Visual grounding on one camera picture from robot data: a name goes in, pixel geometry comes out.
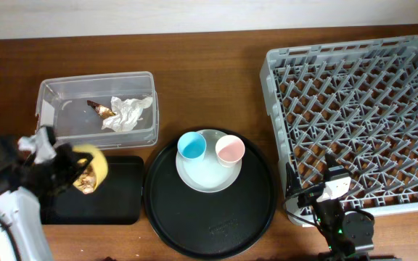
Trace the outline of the yellow plastic bowl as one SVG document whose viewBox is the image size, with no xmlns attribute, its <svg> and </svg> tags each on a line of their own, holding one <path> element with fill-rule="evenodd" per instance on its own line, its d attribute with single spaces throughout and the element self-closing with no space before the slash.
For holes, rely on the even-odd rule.
<svg viewBox="0 0 418 261">
<path fill-rule="evenodd" d="M 93 156 L 93 159 L 92 161 L 90 161 L 89 165 L 93 167 L 97 178 L 96 186 L 94 187 L 95 191 L 102 183 L 102 181 L 107 177 L 108 174 L 108 164 L 106 157 L 100 149 L 91 144 L 76 145 L 73 147 L 73 151 L 89 153 Z"/>
</svg>

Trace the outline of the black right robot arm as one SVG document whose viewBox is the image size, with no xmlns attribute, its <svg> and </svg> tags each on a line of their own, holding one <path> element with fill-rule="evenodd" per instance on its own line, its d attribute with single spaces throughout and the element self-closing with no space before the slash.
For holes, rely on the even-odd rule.
<svg viewBox="0 0 418 261">
<path fill-rule="evenodd" d="M 351 171 L 331 155 L 325 155 L 327 164 L 320 183 L 308 188 L 291 189 L 285 201 L 295 200 L 299 208 L 312 207 L 311 222 L 298 215 L 286 213 L 299 221 L 317 228 L 326 239 L 329 251 L 318 254 L 319 260 L 370 260 L 374 249 L 374 216 L 360 209 L 344 210 L 340 197 L 348 193 Z"/>
</svg>

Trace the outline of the food scraps pile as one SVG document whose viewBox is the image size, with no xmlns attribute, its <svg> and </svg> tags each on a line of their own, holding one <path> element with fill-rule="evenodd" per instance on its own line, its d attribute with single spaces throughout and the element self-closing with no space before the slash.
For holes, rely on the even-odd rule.
<svg viewBox="0 0 418 261">
<path fill-rule="evenodd" d="M 84 172 L 74 181 L 73 185 L 82 193 L 90 194 L 94 191 L 97 178 L 92 166 L 88 166 Z"/>
</svg>

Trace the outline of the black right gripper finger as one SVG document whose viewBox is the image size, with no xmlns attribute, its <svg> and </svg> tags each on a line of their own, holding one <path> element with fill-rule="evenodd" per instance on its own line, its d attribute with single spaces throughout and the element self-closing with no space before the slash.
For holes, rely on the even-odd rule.
<svg viewBox="0 0 418 261">
<path fill-rule="evenodd" d="M 302 190 L 300 184 L 299 175 L 294 171 L 290 163 L 286 164 L 286 191 L 284 193 L 285 197 L 294 196 L 296 193 Z"/>
<path fill-rule="evenodd" d="M 329 172 L 334 172 L 340 169 L 340 164 L 336 161 L 336 159 L 331 154 L 325 154 L 325 160 L 327 164 L 327 170 Z"/>
</svg>

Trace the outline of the brown gold coffee wrapper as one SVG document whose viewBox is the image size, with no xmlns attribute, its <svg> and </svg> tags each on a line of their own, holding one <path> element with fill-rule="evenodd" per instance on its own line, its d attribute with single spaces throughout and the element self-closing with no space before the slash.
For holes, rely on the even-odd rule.
<svg viewBox="0 0 418 261">
<path fill-rule="evenodd" d="M 87 105 L 90 106 L 102 119 L 115 116 L 115 113 L 108 107 L 88 100 Z"/>
</svg>

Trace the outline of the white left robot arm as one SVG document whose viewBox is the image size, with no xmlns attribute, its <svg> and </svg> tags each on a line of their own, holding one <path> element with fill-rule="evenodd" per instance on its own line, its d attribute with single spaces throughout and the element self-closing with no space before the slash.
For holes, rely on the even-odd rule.
<svg viewBox="0 0 418 261">
<path fill-rule="evenodd" d="M 0 136 L 0 260 L 51 260 L 40 201 L 68 189 L 94 161 L 93 151 L 56 144 L 54 129 Z"/>
</svg>

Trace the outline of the white napkin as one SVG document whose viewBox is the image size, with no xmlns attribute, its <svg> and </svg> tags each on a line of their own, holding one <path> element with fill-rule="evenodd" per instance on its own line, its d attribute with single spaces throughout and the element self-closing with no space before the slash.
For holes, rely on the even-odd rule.
<svg viewBox="0 0 418 261">
<path fill-rule="evenodd" d="M 102 121 L 102 129 L 109 128 L 115 132 L 132 131 L 141 120 L 143 111 L 153 103 L 151 96 L 143 99 L 126 99 L 122 101 L 116 96 L 111 98 L 111 109 L 114 113 Z"/>
</svg>

